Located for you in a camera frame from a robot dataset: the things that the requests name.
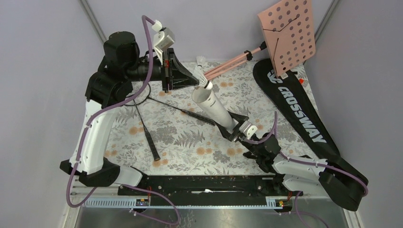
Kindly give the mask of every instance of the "white clamp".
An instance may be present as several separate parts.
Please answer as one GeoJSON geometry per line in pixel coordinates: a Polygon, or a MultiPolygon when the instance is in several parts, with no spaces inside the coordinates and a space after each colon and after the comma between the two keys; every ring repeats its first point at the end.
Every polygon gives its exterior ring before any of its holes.
{"type": "Polygon", "coordinates": [[[159,20],[155,20],[154,22],[155,23],[151,26],[151,28],[154,31],[159,32],[163,28],[163,25],[161,24],[161,22],[159,20]]]}
{"type": "Polygon", "coordinates": [[[163,65],[163,52],[175,43],[175,35],[169,28],[164,28],[158,20],[155,21],[152,28],[154,31],[158,32],[154,35],[153,47],[161,65],[163,65]]]}

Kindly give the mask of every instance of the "white bracket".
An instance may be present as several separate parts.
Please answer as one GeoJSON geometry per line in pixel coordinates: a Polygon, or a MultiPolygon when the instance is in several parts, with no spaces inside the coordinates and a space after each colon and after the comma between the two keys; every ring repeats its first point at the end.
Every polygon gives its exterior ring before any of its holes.
{"type": "MultiPolygon", "coordinates": [[[[327,164],[326,159],[315,160],[292,155],[289,155],[288,157],[302,162],[327,164]]],[[[275,157],[272,166],[277,173],[299,176],[312,181],[317,181],[319,179],[319,173],[325,170],[325,168],[321,166],[305,165],[294,161],[289,161],[287,158],[281,156],[281,154],[275,157]]]]}
{"type": "Polygon", "coordinates": [[[283,185],[290,191],[303,191],[304,194],[311,196],[329,197],[319,181],[286,174],[284,176],[283,185]]]}

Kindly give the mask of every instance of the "pink perforated board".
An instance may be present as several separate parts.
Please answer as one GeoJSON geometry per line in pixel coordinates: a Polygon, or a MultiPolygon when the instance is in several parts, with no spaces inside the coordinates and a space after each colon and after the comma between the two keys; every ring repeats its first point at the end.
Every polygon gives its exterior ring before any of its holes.
{"type": "Polygon", "coordinates": [[[311,0],[282,0],[258,16],[277,76],[315,54],[311,0]]]}

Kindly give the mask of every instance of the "racket handle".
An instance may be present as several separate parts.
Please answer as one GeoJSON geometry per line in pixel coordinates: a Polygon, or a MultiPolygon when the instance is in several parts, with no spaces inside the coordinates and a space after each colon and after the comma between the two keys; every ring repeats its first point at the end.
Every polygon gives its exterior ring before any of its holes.
{"type": "Polygon", "coordinates": [[[147,139],[148,145],[150,146],[151,153],[153,154],[154,157],[154,162],[159,161],[160,155],[158,154],[157,148],[155,147],[153,138],[151,137],[150,132],[148,132],[147,128],[143,125],[144,127],[144,134],[145,138],[147,139]]]}

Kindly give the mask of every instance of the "metal floor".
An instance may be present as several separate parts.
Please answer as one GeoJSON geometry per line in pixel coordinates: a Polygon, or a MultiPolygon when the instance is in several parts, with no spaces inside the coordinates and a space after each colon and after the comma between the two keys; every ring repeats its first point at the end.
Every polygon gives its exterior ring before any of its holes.
{"type": "MultiPolygon", "coordinates": [[[[313,213],[331,228],[348,228],[342,208],[329,199],[300,199],[299,211],[313,213]]],[[[181,209],[182,220],[177,228],[304,228],[298,216],[273,215],[273,210],[262,209],[181,209]]],[[[147,215],[173,221],[173,209],[148,209],[147,215]]],[[[325,226],[316,218],[302,216],[312,228],[325,226]]],[[[128,209],[80,209],[75,228],[168,228],[169,226],[140,216],[134,217],[128,209]]]]}

